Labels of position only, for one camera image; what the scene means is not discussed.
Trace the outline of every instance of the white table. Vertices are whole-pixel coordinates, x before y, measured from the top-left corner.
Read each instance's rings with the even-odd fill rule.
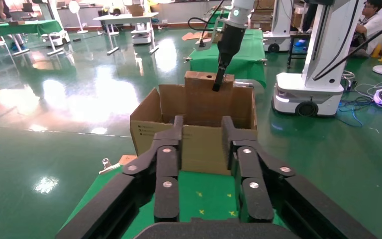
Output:
[[[154,30],[153,26],[151,24],[151,18],[159,14],[158,12],[152,12],[152,13],[147,13],[144,16],[132,16],[131,14],[121,14],[118,16],[114,15],[104,15],[104,16],[99,16],[93,18],[93,20],[96,21],[103,21],[104,25],[106,26],[106,31],[108,33],[109,41],[110,41],[110,46],[112,49],[107,52],[107,55],[112,54],[113,52],[119,50],[119,47],[113,47],[113,42],[112,38],[109,35],[109,25],[110,24],[137,24],[137,23],[150,23],[150,35],[151,35],[151,45],[152,49],[150,50],[150,54],[153,54],[157,49],[159,49],[159,46],[157,46],[154,42]]]

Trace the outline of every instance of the green cloth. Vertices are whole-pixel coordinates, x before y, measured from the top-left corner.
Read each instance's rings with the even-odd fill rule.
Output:
[[[10,35],[17,33],[39,33],[39,35],[60,32],[61,25],[57,20],[26,21],[25,24],[10,26],[8,23],[0,24],[0,35]]]
[[[213,22],[213,24],[207,25],[207,28],[213,28],[214,27],[214,23],[216,22],[216,19],[218,17],[220,17],[220,13],[221,13],[221,11],[217,11],[213,14],[213,17],[210,20],[210,22]],[[228,15],[229,15],[229,11],[223,10],[222,18],[228,18]],[[223,26],[223,22],[220,21],[219,24],[217,25],[217,27],[222,27],[222,26]]]
[[[79,212],[122,168],[99,175],[81,201],[70,214],[64,226]],[[180,221],[189,222],[191,218],[205,220],[225,220],[237,217],[234,179],[231,176],[180,172]],[[150,203],[140,208],[140,213],[132,222],[123,239],[131,239],[154,223],[154,197]],[[275,216],[274,224],[284,226]]]
[[[217,44],[204,51],[194,50],[190,54],[190,70],[203,72],[217,72],[219,50]],[[235,75],[235,79],[249,79],[260,82],[266,87],[264,67],[261,59],[265,58],[263,47],[263,32],[247,29],[239,52],[232,58],[226,69],[227,74]]]

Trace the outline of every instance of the cardboard piece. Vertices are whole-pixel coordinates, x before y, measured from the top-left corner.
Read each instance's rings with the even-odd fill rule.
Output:
[[[219,92],[211,90],[215,74],[187,71],[185,85],[159,85],[130,116],[137,155],[147,151],[155,133],[170,129],[175,116],[184,116],[182,170],[230,175],[221,143],[221,117],[257,135],[254,92],[233,87],[233,75]]]
[[[127,163],[135,159],[137,159],[137,155],[123,155],[119,160],[119,165],[126,165]]]
[[[203,38],[206,38],[207,35],[208,35],[208,32],[205,31]],[[191,39],[200,39],[200,37],[201,37],[201,32],[196,32],[196,33],[188,32],[187,34],[182,36],[182,40],[186,41],[186,40],[191,40]]]
[[[25,24],[25,21],[10,21],[8,22],[8,25],[10,26],[18,26],[18,25],[23,25]]]
[[[143,16],[144,15],[144,8],[140,4],[127,5],[126,7],[132,16]]]

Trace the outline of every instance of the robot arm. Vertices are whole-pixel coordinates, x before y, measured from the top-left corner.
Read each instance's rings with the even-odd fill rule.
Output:
[[[217,44],[219,66],[217,67],[217,75],[213,85],[214,91],[219,91],[226,68],[241,47],[242,38],[244,38],[245,29],[247,28],[248,15],[254,8],[253,4],[253,0],[232,1],[232,9],[224,24],[221,39]]]

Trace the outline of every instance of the green floor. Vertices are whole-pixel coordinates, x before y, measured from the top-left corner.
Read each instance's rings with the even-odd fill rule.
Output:
[[[133,47],[129,33],[116,37],[120,51],[112,56],[104,36],[73,42],[66,47],[72,53],[51,58],[31,36],[31,52],[15,57],[16,67],[0,54],[0,239],[53,238],[101,160],[135,153],[129,115],[153,87],[184,82],[183,58],[194,44],[181,40],[186,32],[156,31],[160,49],[153,56],[149,46]],[[267,88],[254,82],[260,144],[382,239],[382,109],[357,112],[362,128],[279,115],[271,109],[272,88],[275,75],[287,70],[287,55],[267,59]],[[347,70],[360,83],[378,83],[376,64],[355,59]],[[291,72],[303,65],[295,60]],[[350,112],[338,117],[356,123]]]

